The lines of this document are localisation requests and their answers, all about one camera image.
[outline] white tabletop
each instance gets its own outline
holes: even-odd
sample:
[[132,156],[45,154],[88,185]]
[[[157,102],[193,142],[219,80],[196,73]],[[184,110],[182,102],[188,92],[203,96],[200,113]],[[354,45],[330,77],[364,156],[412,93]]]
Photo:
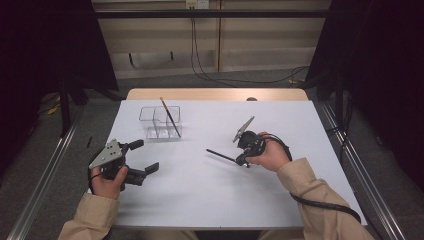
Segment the white tabletop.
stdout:
[[[155,162],[159,171],[143,186],[128,185],[120,196],[115,227],[189,229],[272,229],[301,227],[297,203],[275,173],[261,166],[250,169],[214,156],[230,157],[242,150],[232,139],[251,116],[248,130],[268,131],[289,147],[293,159],[307,157],[318,178],[324,178],[357,211],[359,205],[344,175],[313,103],[246,101],[167,101],[181,107],[182,139],[145,140],[129,151],[127,164],[144,169]],[[159,100],[127,100],[108,141],[145,139],[140,109],[160,106]]]

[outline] beige sleeve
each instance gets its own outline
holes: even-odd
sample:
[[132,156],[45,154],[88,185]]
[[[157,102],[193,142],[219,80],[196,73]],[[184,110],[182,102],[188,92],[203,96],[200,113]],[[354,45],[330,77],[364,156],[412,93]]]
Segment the beige sleeve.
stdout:
[[[322,179],[316,179],[306,158],[290,162],[277,171],[284,187],[298,197],[343,206],[349,204]],[[305,225],[305,239],[373,239],[351,215],[298,204]]]
[[73,220],[63,225],[59,239],[103,239],[115,222],[119,202],[85,193]]

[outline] clear plastic container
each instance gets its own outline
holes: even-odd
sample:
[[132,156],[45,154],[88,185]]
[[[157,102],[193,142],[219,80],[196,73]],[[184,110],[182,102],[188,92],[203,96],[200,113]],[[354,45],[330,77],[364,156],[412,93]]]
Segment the clear plastic container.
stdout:
[[141,108],[139,120],[146,138],[182,137],[180,107],[167,107],[173,121],[163,106]]

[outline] metal rail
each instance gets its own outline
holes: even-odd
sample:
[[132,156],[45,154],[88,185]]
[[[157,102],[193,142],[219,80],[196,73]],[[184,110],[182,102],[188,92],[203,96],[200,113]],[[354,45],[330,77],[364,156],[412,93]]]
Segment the metal rail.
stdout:
[[76,125],[81,119],[82,112],[84,108],[79,109],[76,114],[74,123],[72,124],[69,131],[66,135],[60,138],[56,149],[50,158],[50,161],[41,176],[41,179],[38,181],[35,190],[33,191],[29,201],[27,202],[24,210],[21,212],[18,220],[12,228],[7,240],[23,240],[25,239],[28,231],[34,221],[41,204],[43,203],[44,197],[47,193],[47,190],[50,186],[51,181],[53,180],[54,174],[56,173],[63,155],[66,152],[66,149],[69,146],[69,143],[72,140],[72,137],[75,133]]
[[96,10],[97,18],[327,18],[329,10]]
[[[337,127],[335,114],[330,105],[328,103],[324,103],[322,104],[322,108],[331,126],[333,128]],[[343,145],[343,140],[346,138],[345,133],[337,131],[336,136],[340,144]],[[374,185],[374,182],[356,153],[356,150],[349,138],[345,141],[344,151],[390,239],[405,239],[405,236],[403,235],[392,211],[387,206],[380,192],[377,190],[377,187]]]

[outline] human hand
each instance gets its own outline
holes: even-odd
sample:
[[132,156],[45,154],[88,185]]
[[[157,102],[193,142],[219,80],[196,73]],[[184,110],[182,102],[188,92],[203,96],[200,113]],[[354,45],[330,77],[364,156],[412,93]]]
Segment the human hand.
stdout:
[[[266,136],[268,133],[261,132],[258,135]],[[283,147],[281,147],[278,142],[272,139],[266,139],[265,142],[265,151],[259,156],[246,157],[246,161],[249,163],[262,165],[264,168],[270,171],[277,172],[278,169],[280,169],[286,163],[289,163],[290,160],[287,157]]]
[[123,166],[119,169],[115,179],[108,180],[102,177],[100,167],[91,170],[91,184],[93,191],[97,196],[112,198],[118,200],[121,193],[121,184],[124,182],[128,173],[128,167]]

